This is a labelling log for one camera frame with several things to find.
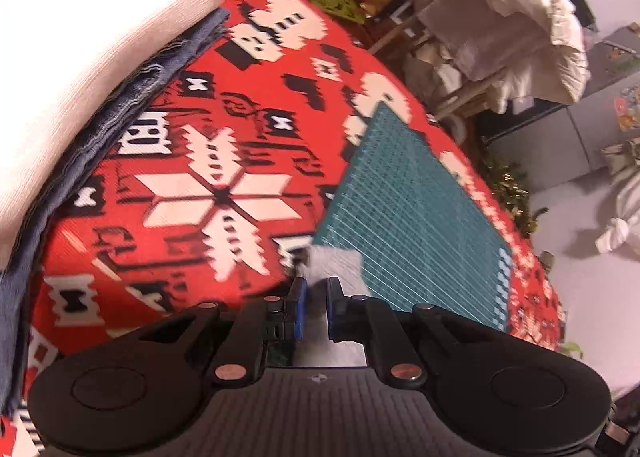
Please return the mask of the folded white towel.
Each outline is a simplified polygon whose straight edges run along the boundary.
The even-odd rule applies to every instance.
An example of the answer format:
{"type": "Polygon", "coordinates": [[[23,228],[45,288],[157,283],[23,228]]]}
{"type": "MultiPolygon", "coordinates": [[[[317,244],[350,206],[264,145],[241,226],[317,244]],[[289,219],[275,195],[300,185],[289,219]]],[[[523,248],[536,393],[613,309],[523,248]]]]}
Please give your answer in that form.
{"type": "Polygon", "coordinates": [[[1,255],[72,139],[224,0],[1,0],[1,255]]]}

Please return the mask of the chair draped with clothes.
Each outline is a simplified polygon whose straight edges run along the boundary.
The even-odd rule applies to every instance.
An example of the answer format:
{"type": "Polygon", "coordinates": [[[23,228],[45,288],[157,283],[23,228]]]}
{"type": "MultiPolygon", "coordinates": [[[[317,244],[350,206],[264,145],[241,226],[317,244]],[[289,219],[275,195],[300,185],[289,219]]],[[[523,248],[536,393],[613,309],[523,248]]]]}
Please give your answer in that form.
{"type": "Polygon", "coordinates": [[[512,100],[572,105],[590,78],[585,37],[570,0],[416,0],[413,14],[380,38],[378,52],[419,23],[463,82],[434,106],[442,120],[475,99],[506,111],[512,100]]]}

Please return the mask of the red patterned christmas tablecloth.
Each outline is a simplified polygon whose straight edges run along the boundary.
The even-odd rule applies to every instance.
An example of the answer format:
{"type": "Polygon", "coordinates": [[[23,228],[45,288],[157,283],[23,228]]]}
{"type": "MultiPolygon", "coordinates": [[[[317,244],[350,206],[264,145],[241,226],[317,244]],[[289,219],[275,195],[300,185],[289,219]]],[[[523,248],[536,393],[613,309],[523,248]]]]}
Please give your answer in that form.
{"type": "Polygon", "coordinates": [[[428,391],[372,367],[267,362],[265,295],[317,235],[378,105],[426,139],[511,250],[506,330],[371,297],[369,330],[502,338],[533,252],[452,139],[304,0],[228,0],[183,70],[56,221],[35,275],[25,397],[6,456],[477,456],[428,391]]]}

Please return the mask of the grey refrigerator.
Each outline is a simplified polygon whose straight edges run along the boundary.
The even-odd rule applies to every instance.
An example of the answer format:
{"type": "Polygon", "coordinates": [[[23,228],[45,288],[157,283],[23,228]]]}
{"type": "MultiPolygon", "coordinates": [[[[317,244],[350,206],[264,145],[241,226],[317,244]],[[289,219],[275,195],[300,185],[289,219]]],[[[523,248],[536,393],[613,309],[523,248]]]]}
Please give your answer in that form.
{"type": "Polygon", "coordinates": [[[480,138],[500,162],[525,174],[533,192],[605,166],[602,150],[639,135],[639,28],[620,28],[588,51],[591,78],[572,105],[536,100],[477,117],[480,138]]]}

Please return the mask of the folded blue jeans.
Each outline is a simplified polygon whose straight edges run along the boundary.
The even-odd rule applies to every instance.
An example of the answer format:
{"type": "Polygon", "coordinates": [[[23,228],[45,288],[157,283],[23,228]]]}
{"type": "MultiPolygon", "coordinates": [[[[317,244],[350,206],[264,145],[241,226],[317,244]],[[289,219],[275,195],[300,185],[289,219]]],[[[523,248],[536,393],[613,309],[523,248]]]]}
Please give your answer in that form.
{"type": "Polygon", "coordinates": [[[30,205],[1,271],[1,414],[20,403],[27,359],[29,280],[55,212],[79,191],[107,151],[154,98],[225,32],[230,12],[218,8],[137,67],[73,137],[30,205]]]}

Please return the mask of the grey knit sweater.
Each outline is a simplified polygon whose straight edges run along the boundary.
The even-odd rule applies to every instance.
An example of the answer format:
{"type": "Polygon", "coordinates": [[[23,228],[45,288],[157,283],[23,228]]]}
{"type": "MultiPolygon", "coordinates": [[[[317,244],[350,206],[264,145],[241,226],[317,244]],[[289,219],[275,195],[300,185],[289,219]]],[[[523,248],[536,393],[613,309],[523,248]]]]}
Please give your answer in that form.
{"type": "Polygon", "coordinates": [[[296,265],[307,284],[303,338],[293,353],[296,367],[347,368],[366,365],[361,343],[334,341],[332,321],[335,301],[350,295],[370,295],[362,279],[361,255],[355,250],[308,246],[296,265]]]}

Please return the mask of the green tinsel garland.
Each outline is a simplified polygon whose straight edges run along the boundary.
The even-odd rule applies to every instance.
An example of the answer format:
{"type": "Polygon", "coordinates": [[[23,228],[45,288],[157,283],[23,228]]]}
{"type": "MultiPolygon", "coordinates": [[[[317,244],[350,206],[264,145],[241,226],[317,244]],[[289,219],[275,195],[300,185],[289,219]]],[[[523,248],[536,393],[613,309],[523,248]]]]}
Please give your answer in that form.
{"type": "Polygon", "coordinates": [[[539,219],[548,207],[533,208],[527,174],[516,162],[504,162],[489,154],[480,158],[480,175],[500,206],[506,210],[516,229],[530,238],[538,229],[539,219]]]}

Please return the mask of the white shirt hanging on wall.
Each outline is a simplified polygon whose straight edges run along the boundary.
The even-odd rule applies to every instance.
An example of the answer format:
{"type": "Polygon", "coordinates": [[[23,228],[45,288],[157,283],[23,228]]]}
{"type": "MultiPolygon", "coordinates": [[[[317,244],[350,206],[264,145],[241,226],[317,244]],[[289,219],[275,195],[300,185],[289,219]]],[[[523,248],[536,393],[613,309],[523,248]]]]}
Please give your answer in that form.
{"type": "Polygon", "coordinates": [[[639,139],[611,145],[601,151],[618,188],[614,216],[596,240],[599,253],[627,245],[639,255],[639,139]]]}

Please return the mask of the green cutting mat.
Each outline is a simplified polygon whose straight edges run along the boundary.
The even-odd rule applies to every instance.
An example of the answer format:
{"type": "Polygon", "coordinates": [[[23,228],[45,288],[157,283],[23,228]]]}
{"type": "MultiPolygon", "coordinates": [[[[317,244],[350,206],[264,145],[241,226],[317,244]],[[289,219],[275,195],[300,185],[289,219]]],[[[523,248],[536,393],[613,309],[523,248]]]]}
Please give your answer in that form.
{"type": "Polygon", "coordinates": [[[503,331],[511,250],[426,139],[378,105],[314,243],[356,250],[373,297],[431,303],[503,331]]]}

